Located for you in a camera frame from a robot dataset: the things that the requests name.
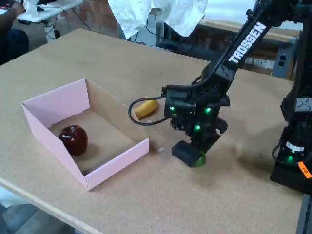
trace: white desk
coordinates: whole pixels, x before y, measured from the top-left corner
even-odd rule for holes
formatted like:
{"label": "white desk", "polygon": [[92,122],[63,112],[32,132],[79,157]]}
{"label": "white desk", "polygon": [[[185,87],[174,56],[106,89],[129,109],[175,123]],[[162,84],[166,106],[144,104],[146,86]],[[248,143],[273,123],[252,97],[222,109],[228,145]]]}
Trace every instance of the white desk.
{"label": "white desk", "polygon": [[[38,12],[38,15],[34,16],[27,12],[18,16],[19,20],[25,20],[33,23],[40,23],[42,20],[48,20],[52,16],[57,16],[61,12],[71,9],[83,3],[83,0],[58,0],[56,2],[48,3],[47,5],[39,5],[43,11]],[[0,14],[5,13],[6,10],[0,9]],[[46,32],[47,41],[50,42],[55,37],[53,25],[50,23],[44,28]]]}

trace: person's arm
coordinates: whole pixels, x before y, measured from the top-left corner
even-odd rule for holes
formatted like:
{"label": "person's arm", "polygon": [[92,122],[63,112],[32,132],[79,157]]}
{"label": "person's arm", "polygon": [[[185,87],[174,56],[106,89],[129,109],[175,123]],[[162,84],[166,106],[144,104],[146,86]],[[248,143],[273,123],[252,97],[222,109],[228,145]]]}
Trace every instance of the person's arm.
{"label": "person's arm", "polygon": [[0,32],[12,27],[13,21],[18,15],[23,13],[25,9],[19,3],[14,3],[12,8],[0,15]]}

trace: white sticker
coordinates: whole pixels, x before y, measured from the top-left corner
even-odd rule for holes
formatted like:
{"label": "white sticker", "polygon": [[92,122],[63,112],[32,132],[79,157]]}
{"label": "white sticker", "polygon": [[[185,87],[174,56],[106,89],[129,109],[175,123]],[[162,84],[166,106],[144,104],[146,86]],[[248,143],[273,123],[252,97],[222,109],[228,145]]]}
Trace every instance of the white sticker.
{"label": "white sticker", "polygon": [[298,146],[292,145],[292,144],[290,144],[288,141],[287,141],[287,143],[286,143],[286,146],[287,146],[288,148],[290,148],[291,150],[293,150],[293,151],[297,151],[297,152],[302,152],[302,151],[304,151],[304,147],[298,147]]}

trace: banana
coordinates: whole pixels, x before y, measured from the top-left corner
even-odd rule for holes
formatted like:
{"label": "banana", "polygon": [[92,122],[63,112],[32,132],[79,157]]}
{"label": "banana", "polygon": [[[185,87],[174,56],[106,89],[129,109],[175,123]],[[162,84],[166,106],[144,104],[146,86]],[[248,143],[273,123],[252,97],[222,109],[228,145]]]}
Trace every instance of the banana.
{"label": "banana", "polygon": [[152,112],[154,112],[158,107],[158,102],[156,100],[148,100],[134,109],[134,113],[138,119],[142,119]]}

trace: brick wall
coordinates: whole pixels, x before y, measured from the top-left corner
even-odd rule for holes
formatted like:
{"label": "brick wall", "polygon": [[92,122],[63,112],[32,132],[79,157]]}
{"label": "brick wall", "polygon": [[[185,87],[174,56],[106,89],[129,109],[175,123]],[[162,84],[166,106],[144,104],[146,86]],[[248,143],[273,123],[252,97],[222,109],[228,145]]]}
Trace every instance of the brick wall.
{"label": "brick wall", "polygon": [[[117,34],[117,21],[108,0],[85,0],[83,4],[77,6],[74,10],[87,24],[98,25],[113,30]],[[67,11],[67,17],[69,21],[79,21],[73,11]]]}

